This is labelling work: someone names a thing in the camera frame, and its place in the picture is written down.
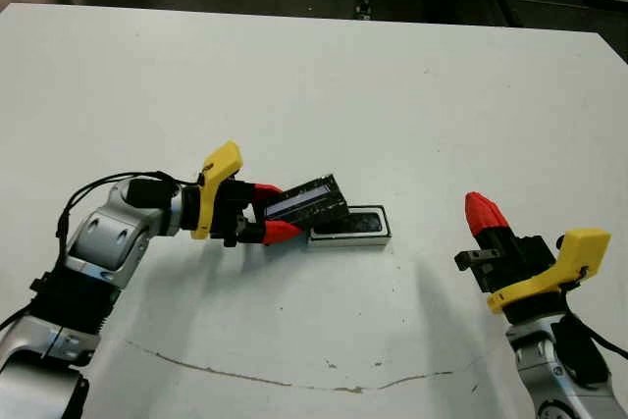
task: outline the red fingertip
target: red fingertip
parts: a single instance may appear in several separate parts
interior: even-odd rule
[[[256,183],[255,192],[253,193],[253,202],[262,201],[270,198],[273,195],[282,193],[280,189],[274,185],[268,185],[265,183]]]
[[[507,228],[509,226],[497,205],[477,191],[467,193],[464,200],[464,211],[473,236],[485,228]]]
[[[295,236],[300,235],[303,230],[295,225],[292,225],[286,221],[266,221],[266,233],[263,244],[276,244],[277,242],[283,242],[288,239],[292,239]]]

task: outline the table surface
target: table surface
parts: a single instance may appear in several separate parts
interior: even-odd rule
[[[244,180],[331,172],[392,227],[384,249],[153,239],[85,369],[84,417],[533,417],[505,320],[453,263],[475,247],[470,190],[549,245],[614,233],[571,300],[628,343],[628,68],[596,34],[12,5],[0,51],[7,315],[52,267],[71,191],[193,178],[229,138]]]

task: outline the silver robot arm segment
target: silver robot arm segment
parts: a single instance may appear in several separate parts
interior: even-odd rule
[[[91,360],[148,241],[179,231],[183,192],[157,180],[116,183],[70,239],[63,266],[33,282],[37,296],[0,340],[0,418],[81,416],[89,384],[72,367]]]

